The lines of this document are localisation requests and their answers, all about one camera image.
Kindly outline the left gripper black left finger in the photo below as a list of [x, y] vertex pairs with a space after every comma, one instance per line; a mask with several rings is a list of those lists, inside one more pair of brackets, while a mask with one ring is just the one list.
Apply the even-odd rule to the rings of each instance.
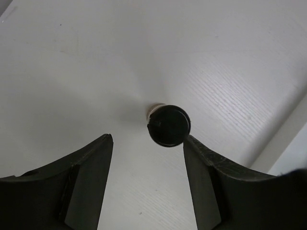
[[112, 136], [104, 134], [45, 166], [1, 178], [1, 229], [97, 229], [112, 151]]

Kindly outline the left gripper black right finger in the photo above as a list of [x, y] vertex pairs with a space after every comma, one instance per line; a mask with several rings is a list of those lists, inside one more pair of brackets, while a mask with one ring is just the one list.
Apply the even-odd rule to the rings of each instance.
[[193, 136], [183, 144], [200, 230], [304, 230], [307, 171], [273, 176], [244, 167]]

